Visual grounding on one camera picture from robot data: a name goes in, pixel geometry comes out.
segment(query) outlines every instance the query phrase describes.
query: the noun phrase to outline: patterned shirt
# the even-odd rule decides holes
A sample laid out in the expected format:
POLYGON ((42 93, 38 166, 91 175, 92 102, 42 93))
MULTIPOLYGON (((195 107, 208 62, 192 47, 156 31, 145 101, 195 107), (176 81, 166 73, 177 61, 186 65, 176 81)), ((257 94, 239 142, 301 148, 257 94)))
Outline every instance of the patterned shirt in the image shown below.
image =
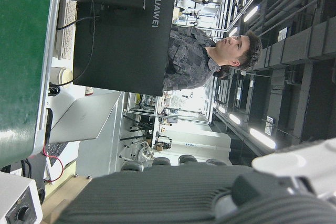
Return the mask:
POLYGON ((216 44, 201 30, 172 25, 164 90, 201 87, 221 67, 209 57, 205 47, 216 44))

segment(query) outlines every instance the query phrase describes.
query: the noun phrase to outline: dark hair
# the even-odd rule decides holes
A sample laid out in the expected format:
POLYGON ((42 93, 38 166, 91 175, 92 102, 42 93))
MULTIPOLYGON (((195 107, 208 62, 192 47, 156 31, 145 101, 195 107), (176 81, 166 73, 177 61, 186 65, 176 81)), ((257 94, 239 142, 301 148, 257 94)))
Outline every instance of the dark hair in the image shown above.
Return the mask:
POLYGON ((235 67, 235 69, 239 70, 246 70, 250 67, 253 67, 257 63, 262 50, 261 41, 259 37, 254 34, 254 32, 249 30, 245 35, 250 39, 250 47, 246 52, 243 53, 242 56, 238 58, 240 62, 243 62, 238 67, 235 67))

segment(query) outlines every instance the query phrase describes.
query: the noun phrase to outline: green board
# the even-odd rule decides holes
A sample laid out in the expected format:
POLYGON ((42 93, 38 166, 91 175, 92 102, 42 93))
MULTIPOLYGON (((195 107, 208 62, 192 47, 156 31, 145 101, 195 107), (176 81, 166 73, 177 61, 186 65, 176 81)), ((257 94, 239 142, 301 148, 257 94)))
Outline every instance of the green board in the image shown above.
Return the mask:
POLYGON ((34 148, 50 0, 0 0, 0 168, 34 148))

